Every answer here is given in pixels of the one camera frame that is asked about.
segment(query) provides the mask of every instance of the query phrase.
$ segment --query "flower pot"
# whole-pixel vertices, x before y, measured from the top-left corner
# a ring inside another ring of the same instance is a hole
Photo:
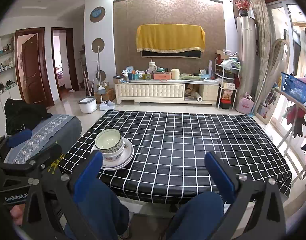
[[[240,9],[240,16],[248,16],[247,11]]]

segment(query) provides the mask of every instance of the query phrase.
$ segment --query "metal screw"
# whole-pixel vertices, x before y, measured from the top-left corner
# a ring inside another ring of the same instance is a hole
[[[247,176],[245,174],[240,174],[238,176],[238,179],[241,180],[241,181],[246,181],[247,180]]]
[[[63,174],[62,176],[61,176],[61,180],[62,181],[67,181],[67,180],[69,180],[70,179],[70,176],[68,175],[68,174]]]
[[[29,183],[29,184],[32,184],[32,181],[33,181],[33,180],[34,180],[33,178],[29,178],[29,179],[28,179],[28,183]]]
[[[33,181],[32,181],[32,184],[34,185],[34,186],[36,186],[37,184],[39,184],[39,180],[38,179],[34,179]]]
[[[275,179],[269,178],[269,184],[275,185],[276,181]]]

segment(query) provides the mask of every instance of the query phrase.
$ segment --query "person's hand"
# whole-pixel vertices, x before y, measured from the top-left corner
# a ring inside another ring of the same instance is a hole
[[[14,206],[11,211],[11,217],[13,218],[13,222],[17,226],[21,226],[23,223],[23,214],[24,214],[25,204]]]

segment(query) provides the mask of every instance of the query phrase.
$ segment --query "storage rack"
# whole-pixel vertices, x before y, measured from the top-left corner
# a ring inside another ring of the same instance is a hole
[[[225,65],[225,61],[233,61],[233,60],[224,59],[224,60],[223,60],[224,65]],[[237,67],[232,67],[231,69],[237,70],[237,71],[238,71],[237,76],[238,76],[238,78],[240,78],[241,63],[238,62],[238,61],[234,61],[234,63],[237,63],[237,64],[238,64],[238,68],[237,68]],[[221,67],[221,68],[223,69],[222,75],[220,75],[220,74],[218,74],[218,73],[216,72],[216,68],[217,68],[217,67]],[[220,108],[220,101],[221,101],[222,91],[223,91],[223,90],[233,90],[233,91],[235,91],[234,101],[233,101],[233,105],[232,105],[232,109],[233,109],[234,104],[235,104],[235,99],[236,99],[236,95],[237,95],[237,90],[238,90],[238,88],[235,88],[235,89],[223,88],[224,79],[227,79],[227,80],[234,80],[234,78],[227,78],[227,77],[224,76],[224,66],[219,65],[219,64],[216,64],[216,59],[215,59],[214,79],[215,79],[215,76],[218,76],[218,77],[222,78],[222,84],[221,84],[221,86],[220,86],[221,91],[220,91],[219,103],[218,103],[218,105],[217,105],[217,108]]]

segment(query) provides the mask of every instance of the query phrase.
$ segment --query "white plate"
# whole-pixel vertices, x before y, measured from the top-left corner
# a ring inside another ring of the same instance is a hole
[[[125,145],[127,146],[127,148],[124,149],[121,157],[118,158],[116,161],[113,161],[113,162],[108,162],[106,160],[103,160],[102,170],[116,171],[120,168],[125,167],[131,161],[131,159],[133,158],[133,155],[134,155],[133,145],[128,139],[126,139],[126,138],[123,138],[123,139],[125,141]],[[93,145],[93,147],[91,149],[91,152],[93,152],[94,150],[97,151],[97,148],[95,147],[95,145]]]

